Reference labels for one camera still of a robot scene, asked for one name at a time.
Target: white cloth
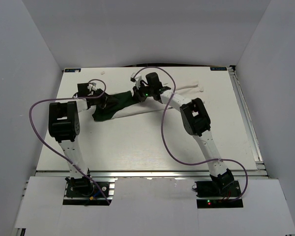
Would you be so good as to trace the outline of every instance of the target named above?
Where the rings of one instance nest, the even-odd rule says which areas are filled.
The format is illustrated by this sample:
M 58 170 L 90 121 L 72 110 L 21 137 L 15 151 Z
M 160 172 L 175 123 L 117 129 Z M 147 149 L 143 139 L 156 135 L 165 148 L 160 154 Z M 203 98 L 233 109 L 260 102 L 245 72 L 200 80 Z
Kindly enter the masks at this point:
M 195 99 L 199 97 L 199 92 L 199 83 L 196 80 L 176 84 L 176 93 L 180 94 L 181 96 Z M 162 111 L 164 110 L 165 105 L 166 104 L 161 104 L 155 101 L 152 97 L 148 97 L 145 102 L 140 102 L 129 107 L 125 107 L 122 110 L 116 112 L 111 119 L 128 117 L 153 111 Z

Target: white wall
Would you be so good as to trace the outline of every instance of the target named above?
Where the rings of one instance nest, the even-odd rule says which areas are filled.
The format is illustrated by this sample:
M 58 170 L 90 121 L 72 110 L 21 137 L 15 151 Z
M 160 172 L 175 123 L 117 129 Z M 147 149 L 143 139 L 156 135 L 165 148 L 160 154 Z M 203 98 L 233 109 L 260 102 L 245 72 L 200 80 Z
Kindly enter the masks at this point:
M 61 68 L 237 64 L 270 0 L 23 0 Z
M 295 223 L 295 0 L 272 0 L 237 65 L 266 168 Z
M 30 105 L 55 95 L 60 75 L 22 1 L 0 0 L 0 236 L 11 233 L 41 150 L 29 123 Z M 35 110 L 38 130 L 46 127 L 47 111 L 47 105 Z

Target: white panel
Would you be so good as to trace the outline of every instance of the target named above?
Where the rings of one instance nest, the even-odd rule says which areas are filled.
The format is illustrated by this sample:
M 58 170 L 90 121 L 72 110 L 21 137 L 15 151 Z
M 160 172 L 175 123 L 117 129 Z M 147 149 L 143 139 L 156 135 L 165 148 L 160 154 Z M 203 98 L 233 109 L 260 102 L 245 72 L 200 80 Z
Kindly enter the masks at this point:
M 240 180 L 241 189 L 245 181 Z M 199 228 L 205 236 L 284 236 L 295 227 L 277 179 L 250 179 L 244 208 L 199 209 Z
M 0 0 L 0 236 L 11 234 L 41 151 L 29 123 L 30 106 L 54 96 L 60 78 L 61 70 L 22 1 Z M 34 111 L 43 137 L 47 111 L 47 104 Z
M 237 64 L 269 0 L 23 0 L 62 68 Z
M 61 206 L 61 213 L 57 221 L 57 227 L 51 224 L 50 228 L 33 225 L 26 229 L 26 236 L 40 236 L 46 231 L 48 235 L 99 235 L 114 236 L 123 235 L 122 232 L 128 230 L 129 236 L 145 235 L 145 231 L 151 232 L 149 226 L 155 226 L 152 235 L 175 235 L 172 229 L 184 228 L 186 235 L 192 235 L 193 230 L 204 236 L 279 236 L 295 234 L 295 228 L 287 207 L 284 194 L 280 183 L 276 179 L 251 179 L 249 180 L 248 190 L 243 197 L 244 208 L 233 209 L 198 209 L 198 216 L 193 215 L 198 220 L 196 229 L 189 229 L 193 218 L 192 208 L 196 208 L 195 193 L 191 192 L 192 180 L 169 180 L 169 179 L 123 179 L 120 183 L 116 182 L 115 197 L 111 206 Z M 51 188 L 63 188 L 62 183 L 54 181 L 50 183 Z M 43 201 L 46 192 L 41 193 Z M 26 193 L 28 198 L 36 196 Z M 164 201 L 175 202 L 175 207 L 170 209 L 159 206 L 165 212 L 159 215 L 152 214 L 157 212 L 155 204 Z M 138 208 L 130 207 L 140 202 Z M 164 228 L 157 225 L 155 219 L 166 222 L 166 219 L 177 220 L 172 228 Z M 135 234 L 131 234 L 129 226 L 137 229 Z M 119 229 L 119 234 L 112 232 L 112 229 Z
M 273 0 L 237 66 L 269 174 L 295 222 L 295 0 Z
M 65 185 L 64 178 L 31 177 L 15 227 L 54 229 L 60 216 Z
M 199 97 L 205 101 L 212 135 L 222 158 L 237 160 L 247 169 L 255 170 L 254 157 L 228 72 L 210 71 L 209 67 L 167 67 L 166 70 L 180 83 L 185 80 L 199 81 L 199 86 L 204 89 L 199 92 Z M 130 76 L 136 71 L 138 68 L 82 68 L 81 72 L 64 73 L 58 97 L 71 97 L 77 91 L 77 83 L 94 78 L 106 82 L 108 94 L 130 90 L 134 86 Z M 142 75 L 145 77 L 153 71 L 156 70 L 145 70 Z M 172 82 L 164 72 L 157 73 L 162 83 L 171 86 Z M 79 113 L 79 142 L 90 170 L 208 170 L 207 165 L 181 165 L 167 154 L 160 135 L 162 111 L 97 123 L 91 116 L 93 112 L 94 109 L 89 109 Z M 178 111 L 167 111 L 164 133 L 169 149 L 178 159 L 188 163 L 205 160 L 195 140 L 184 130 Z M 46 142 L 62 151 L 49 134 L 46 135 Z M 232 170 L 242 170 L 236 163 L 227 165 Z M 44 147 L 37 170 L 68 170 L 68 165 Z

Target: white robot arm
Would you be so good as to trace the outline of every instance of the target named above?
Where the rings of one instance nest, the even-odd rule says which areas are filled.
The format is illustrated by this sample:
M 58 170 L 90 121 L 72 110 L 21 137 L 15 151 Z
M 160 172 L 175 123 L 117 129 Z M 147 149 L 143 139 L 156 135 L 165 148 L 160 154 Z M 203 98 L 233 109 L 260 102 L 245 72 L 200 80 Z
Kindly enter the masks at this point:
M 80 133 L 79 112 L 89 109 L 91 106 L 106 107 L 115 104 L 115 100 L 101 89 L 95 89 L 95 83 L 78 84 L 78 96 L 82 99 L 73 99 L 66 103 L 54 102 L 49 105 L 49 134 L 61 146 L 68 162 L 70 178 L 66 180 L 74 191 L 88 196 L 93 193 L 93 183 L 78 172 L 77 166 L 83 174 L 90 177 L 89 169 L 83 160 L 78 135 Z
M 140 74 L 134 74 L 130 78 L 136 85 L 133 87 L 134 99 L 144 102 L 147 97 L 152 96 L 154 100 L 167 104 L 181 113 L 183 126 L 198 143 L 206 160 L 217 159 L 208 162 L 211 179 L 215 182 L 221 192 L 234 182 L 232 172 L 221 160 L 220 153 L 213 140 L 210 130 L 210 118 L 201 99 L 189 99 L 174 93 L 169 87 L 164 87 L 159 81 L 157 73 L 146 75 L 147 83 L 144 83 Z
M 167 104 L 172 94 L 172 90 L 163 92 L 160 95 L 161 103 Z M 192 103 L 191 99 L 175 93 L 169 105 L 180 112 L 182 105 L 190 103 Z M 192 137 L 198 143 L 206 160 L 216 158 L 221 159 L 220 153 L 218 152 L 210 130 L 204 131 L 201 136 L 192 135 Z M 210 161 L 207 164 L 210 174 L 214 177 L 218 177 L 218 175 L 222 175 L 227 171 L 227 166 L 223 161 Z

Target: black bracket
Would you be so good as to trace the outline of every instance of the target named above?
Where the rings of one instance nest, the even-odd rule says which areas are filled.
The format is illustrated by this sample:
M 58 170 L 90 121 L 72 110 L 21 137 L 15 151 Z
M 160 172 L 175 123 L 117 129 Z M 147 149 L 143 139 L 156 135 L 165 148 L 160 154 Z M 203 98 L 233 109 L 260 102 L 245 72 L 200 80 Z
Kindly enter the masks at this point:
M 238 208 L 243 207 L 242 199 L 231 201 L 241 194 L 239 182 L 236 180 L 227 189 L 220 192 L 213 181 L 197 181 L 193 190 L 197 192 L 198 208 Z
M 57 142 L 74 141 L 80 133 L 80 122 L 76 101 L 49 104 L 48 130 Z
M 99 185 L 100 188 L 102 188 L 103 190 L 103 187 L 105 187 L 105 191 L 104 194 L 106 197 L 108 197 L 108 193 L 109 193 L 109 182 L 98 182 L 97 181 L 97 184 Z M 72 199 L 75 199 L 75 198 L 83 198 L 83 197 L 90 197 L 92 195 L 94 195 L 94 192 L 98 192 L 98 188 L 94 185 L 94 190 L 90 193 L 89 196 L 86 196 L 85 194 L 81 194 L 80 192 L 78 191 L 75 191 L 74 190 L 74 187 L 72 186 L 72 184 L 70 182 L 68 182 L 68 185 L 67 185 L 67 191 L 66 191 L 66 197 L 68 198 L 72 198 Z
M 94 185 L 90 182 L 89 179 L 86 177 L 82 178 L 68 178 L 66 177 L 65 180 L 70 185 L 70 190 L 75 192 L 76 194 L 82 195 L 84 197 L 92 195 L 94 191 Z
M 159 81 L 158 75 L 155 72 L 146 75 L 147 85 L 143 81 L 140 81 L 140 88 L 136 86 L 133 87 L 133 99 L 139 102 L 144 102 L 147 97 L 153 97 L 155 101 L 161 100 L 161 94 L 166 90 L 171 88 L 168 86 L 163 86 Z
M 196 98 L 180 107 L 183 127 L 190 135 L 202 136 L 202 133 L 210 130 L 211 120 L 200 98 Z
M 224 192 L 225 189 L 228 189 L 234 182 L 234 176 L 229 169 L 226 169 L 226 172 L 222 175 L 219 174 L 217 177 L 210 175 L 210 177 L 220 189 L 220 192 Z
M 93 97 L 98 97 L 103 93 L 102 89 L 97 89 L 96 91 L 90 92 L 89 90 L 89 83 L 83 83 L 83 84 L 78 84 L 78 97 L 89 97 L 86 98 L 88 109 L 91 106 L 97 106 L 100 109 L 104 108 L 111 108 L 114 105 L 118 104 L 118 99 L 108 95 L 107 93 L 104 93 L 101 97 L 99 98 L 93 98 Z

